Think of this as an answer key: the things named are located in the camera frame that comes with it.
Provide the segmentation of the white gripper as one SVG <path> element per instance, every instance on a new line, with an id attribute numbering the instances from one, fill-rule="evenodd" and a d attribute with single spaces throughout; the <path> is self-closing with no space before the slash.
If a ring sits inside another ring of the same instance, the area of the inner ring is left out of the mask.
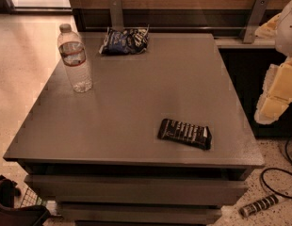
<path id="1" fill-rule="evenodd" d="M 292 0 L 255 30 L 262 39 L 275 37 L 275 48 L 288 58 L 280 66 L 271 64 L 263 83 L 254 119 L 259 124 L 277 121 L 292 103 Z"/>

